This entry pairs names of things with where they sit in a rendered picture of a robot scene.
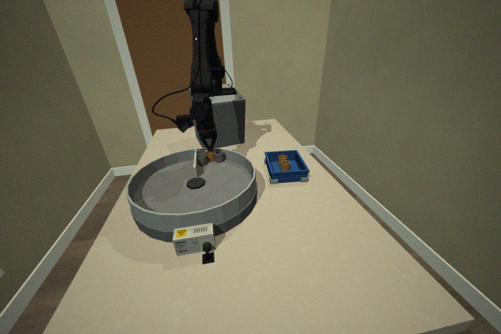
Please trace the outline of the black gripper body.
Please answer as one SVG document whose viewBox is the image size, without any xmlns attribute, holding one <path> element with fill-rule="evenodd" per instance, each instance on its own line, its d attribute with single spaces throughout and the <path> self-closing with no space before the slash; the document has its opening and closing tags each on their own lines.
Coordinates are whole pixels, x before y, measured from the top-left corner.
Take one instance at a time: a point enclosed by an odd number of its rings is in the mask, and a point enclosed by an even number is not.
<svg viewBox="0 0 501 334">
<path fill-rule="evenodd" d="M 217 136 L 216 125 L 214 122 L 213 113 L 208 114 L 208 115 L 209 115 L 209 117 L 206 117 L 207 130 L 198 131 L 199 137 L 205 137 L 205 136 L 215 137 L 215 136 Z"/>
</svg>

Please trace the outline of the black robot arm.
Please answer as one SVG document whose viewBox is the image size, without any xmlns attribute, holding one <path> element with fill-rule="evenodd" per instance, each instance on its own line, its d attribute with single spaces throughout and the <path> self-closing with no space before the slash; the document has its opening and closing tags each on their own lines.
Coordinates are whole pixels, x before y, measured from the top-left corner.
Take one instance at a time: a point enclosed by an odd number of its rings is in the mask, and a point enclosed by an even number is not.
<svg viewBox="0 0 501 334">
<path fill-rule="evenodd" d="M 193 120 L 198 131 L 207 130 L 206 117 L 213 113 L 209 97 L 237 94 L 234 88 L 222 88 L 225 67 L 216 49 L 214 34 L 215 22 L 218 22 L 218 1 L 202 0 L 199 10 L 200 1 L 184 0 L 184 9 L 190 17 L 193 33 L 190 85 L 198 70 L 199 73 L 191 87 L 193 99 L 190 114 L 176 117 L 177 127 L 182 133 L 194 125 Z"/>
</svg>

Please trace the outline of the bronze bushing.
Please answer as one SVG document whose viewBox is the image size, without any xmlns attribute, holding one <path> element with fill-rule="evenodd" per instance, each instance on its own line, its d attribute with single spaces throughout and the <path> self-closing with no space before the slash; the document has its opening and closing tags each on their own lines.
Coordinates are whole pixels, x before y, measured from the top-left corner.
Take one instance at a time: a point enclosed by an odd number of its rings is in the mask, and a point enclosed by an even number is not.
<svg viewBox="0 0 501 334">
<path fill-rule="evenodd" d="M 215 156 L 214 156 L 215 151 L 212 150 L 211 152 L 206 151 L 206 156 L 207 156 L 207 161 L 208 162 L 213 162 L 215 161 Z"/>
<path fill-rule="evenodd" d="M 283 160 L 287 160 L 287 156 L 286 155 L 280 155 L 278 156 L 278 165 L 280 166 L 280 162 L 283 161 Z"/>
<path fill-rule="evenodd" d="M 281 171 L 288 171 L 289 170 L 289 165 L 290 165 L 290 162 L 287 161 L 287 160 L 283 160 L 280 162 L 280 170 Z"/>
</svg>

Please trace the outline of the blue open-top crate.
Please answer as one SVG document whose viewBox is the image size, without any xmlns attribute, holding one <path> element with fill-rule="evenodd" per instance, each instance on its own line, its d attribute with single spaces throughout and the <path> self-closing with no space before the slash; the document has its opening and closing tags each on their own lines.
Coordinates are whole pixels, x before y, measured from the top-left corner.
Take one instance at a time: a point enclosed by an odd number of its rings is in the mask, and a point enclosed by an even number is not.
<svg viewBox="0 0 501 334">
<path fill-rule="evenodd" d="M 278 183 L 300 182 L 302 177 L 308 177 L 310 172 L 297 150 L 264 152 L 269 176 Z M 290 162 L 288 171 L 281 171 L 278 165 L 278 156 L 286 155 Z"/>
</svg>

